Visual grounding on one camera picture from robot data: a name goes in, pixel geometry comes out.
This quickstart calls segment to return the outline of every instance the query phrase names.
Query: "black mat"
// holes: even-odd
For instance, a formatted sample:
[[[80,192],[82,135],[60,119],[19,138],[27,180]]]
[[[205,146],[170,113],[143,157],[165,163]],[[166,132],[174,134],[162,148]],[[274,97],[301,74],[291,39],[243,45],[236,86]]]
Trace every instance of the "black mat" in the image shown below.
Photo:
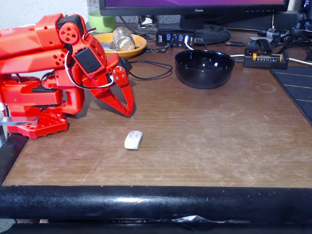
[[[271,69],[271,72],[312,125],[312,67]]]

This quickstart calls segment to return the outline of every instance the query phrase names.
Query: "desk surface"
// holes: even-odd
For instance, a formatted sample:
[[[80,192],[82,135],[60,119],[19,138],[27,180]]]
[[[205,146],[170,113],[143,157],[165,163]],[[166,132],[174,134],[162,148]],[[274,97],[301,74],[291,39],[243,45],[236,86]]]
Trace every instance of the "desk surface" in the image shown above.
[[[254,35],[232,31],[231,40],[248,42]],[[244,50],[209,49],[230,55]],[[180,51],[131,60],[174,66]],[[300,48],[288,52],[306,56]],[[163,70],[135,64],[132,72],[149,77]],[[132,117],[112,112],[86,92],[83,110],[68,117],[69,130],[29,140],[4,185],[312,188],[312,127],[268,69],[237,63],[230,81],[215,90],[185,86],[175,73],[131,84]],[[138,151],[124,148],[132,130],[144,134]]]

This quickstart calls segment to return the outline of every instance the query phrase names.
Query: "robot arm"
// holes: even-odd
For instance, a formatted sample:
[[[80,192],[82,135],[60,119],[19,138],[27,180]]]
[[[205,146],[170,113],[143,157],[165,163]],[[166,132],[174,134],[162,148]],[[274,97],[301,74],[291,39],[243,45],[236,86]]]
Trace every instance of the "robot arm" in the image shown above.
[[[22,77],[19,82],[12,76],[49,69],[54,71],[44,81]],[[39,117],[36,126],[8,126],[8,131],[37,138],[67,130],[65,116],[82,109],[84,89],[130,116],[134,106],[130,69],[117,53],[105,56],[79,15],[45,16],[36,25],[0,31],[0,102],[11,116]],[[127,106],[110,90],[115,84]],[[62,91],[67,100],[62,100]]]

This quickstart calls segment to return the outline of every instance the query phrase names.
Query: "monitor screen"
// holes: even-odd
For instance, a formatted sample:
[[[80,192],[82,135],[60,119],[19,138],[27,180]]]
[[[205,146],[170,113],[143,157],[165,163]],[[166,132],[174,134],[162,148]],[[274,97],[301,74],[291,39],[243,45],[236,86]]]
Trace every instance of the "monitor screen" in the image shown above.
[[[106,7],[162,7],[283,4],[284,0],[106,0]]]

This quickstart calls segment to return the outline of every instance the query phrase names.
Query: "battery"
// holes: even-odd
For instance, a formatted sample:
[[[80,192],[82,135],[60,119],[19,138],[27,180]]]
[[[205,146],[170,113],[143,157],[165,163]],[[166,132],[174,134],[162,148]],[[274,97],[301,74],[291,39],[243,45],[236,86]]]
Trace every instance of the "battery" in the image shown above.
[[[283,56],[282,55],[275,55],[275,54],[258,54],[253,53],[253,61],[258,62],[282,62]]]

